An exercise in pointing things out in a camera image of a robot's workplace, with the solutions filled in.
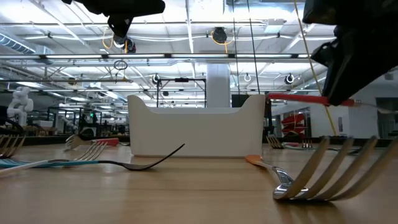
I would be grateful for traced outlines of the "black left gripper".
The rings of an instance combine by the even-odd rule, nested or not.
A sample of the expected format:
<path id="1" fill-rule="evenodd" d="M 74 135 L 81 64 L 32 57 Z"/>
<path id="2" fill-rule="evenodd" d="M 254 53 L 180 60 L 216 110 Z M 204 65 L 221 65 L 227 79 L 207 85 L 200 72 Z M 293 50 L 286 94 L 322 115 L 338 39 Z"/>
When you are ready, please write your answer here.
<path id="1" fill-rule="evenodd" d="M 74 0 L 74 2 L 81 3 L 93 14 L 109 16 L 108 26 L 118 37 L 126 36 L 133 17 L 160 14 L 165 10 L 163 0 Z"/>

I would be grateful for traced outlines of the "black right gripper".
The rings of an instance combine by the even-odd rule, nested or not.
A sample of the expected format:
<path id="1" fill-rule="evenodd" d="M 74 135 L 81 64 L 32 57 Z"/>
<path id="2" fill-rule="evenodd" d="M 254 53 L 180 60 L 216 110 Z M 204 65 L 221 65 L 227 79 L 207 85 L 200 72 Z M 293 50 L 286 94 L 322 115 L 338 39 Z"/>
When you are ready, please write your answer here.
<path id="1" fill-rule="evenodd" d="M 397 66 L 397 0 L 307 0 L 302 20 L 337 26 L 335 40 L 310 56 L 328 68 L 322 96 L 330 105 Z"/>

